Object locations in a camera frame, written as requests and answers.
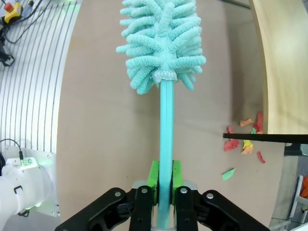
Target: red button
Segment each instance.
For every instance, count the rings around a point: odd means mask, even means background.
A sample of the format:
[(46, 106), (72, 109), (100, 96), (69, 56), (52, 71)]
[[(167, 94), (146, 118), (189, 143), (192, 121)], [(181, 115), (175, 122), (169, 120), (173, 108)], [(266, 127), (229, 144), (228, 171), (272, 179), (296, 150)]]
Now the red button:
[(7, 12), (12, 12), (12, 10), (14, 9), (14, 7), (12, 6), (12, 4), (10, 4), (9, 2), (5, 4), (4, 9)]

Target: corrugated metal surface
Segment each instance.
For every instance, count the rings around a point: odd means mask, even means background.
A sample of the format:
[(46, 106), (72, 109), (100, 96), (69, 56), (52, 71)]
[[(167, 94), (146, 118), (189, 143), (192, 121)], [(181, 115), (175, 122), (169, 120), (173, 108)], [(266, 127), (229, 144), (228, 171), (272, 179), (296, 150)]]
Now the corrugated metal surface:
[[(11, 29), (8, 38), (15, 41), (44, 8)], [(79, 8), (80, 1), (53, 1), (18, 43), (8, 44), (15, 63), (0, 69), (0, 139), (56, 152), (64, 64)], [(1, 149), (4, 145), (13, 142), (3, 142)]]

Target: screw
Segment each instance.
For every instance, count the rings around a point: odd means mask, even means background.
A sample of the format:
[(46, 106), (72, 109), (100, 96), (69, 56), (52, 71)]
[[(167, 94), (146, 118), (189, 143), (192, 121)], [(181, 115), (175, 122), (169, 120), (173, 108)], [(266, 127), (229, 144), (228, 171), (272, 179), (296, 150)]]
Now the screw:
[(214, 198), (214, 195), (213, 194), (211, 194), (211, 193), (208, 193), (207, 195), (206, 195), (206, 197), (207, 197), (207, 199), (213, 199)]
[(180, 192), (183, 193), (183, 194), (185, 194), (185, 193), (187, 193), (187, 189), (182, 188), (182, 189), (180, 190)]

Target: fluffy duster bristle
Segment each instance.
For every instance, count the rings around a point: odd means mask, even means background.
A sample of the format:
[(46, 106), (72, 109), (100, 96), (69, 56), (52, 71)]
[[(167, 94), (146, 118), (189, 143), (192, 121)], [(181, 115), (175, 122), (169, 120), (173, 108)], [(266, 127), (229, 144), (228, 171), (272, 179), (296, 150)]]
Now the fluffy duster bristle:
[(128, 44), (116, 51), (132, 57), (126, 62), (131, 87), (145, 94), (161, 79), (179, 79), (193, 90), (193, 75), (206, 62), (195, 0), (124, 0), (123, 5), (120, 13), (129, 19), (120, 24), (127, 26), (122, 36)]

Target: turquoise handle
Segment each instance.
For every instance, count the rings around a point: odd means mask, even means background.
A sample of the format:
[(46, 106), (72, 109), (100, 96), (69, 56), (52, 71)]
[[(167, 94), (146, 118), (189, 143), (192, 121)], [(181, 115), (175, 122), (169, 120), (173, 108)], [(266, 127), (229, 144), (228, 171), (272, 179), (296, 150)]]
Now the turquoise handle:
[(160, 83), (160, 154), (157, 227), (169, 228), (173, 160), (174, 81)]

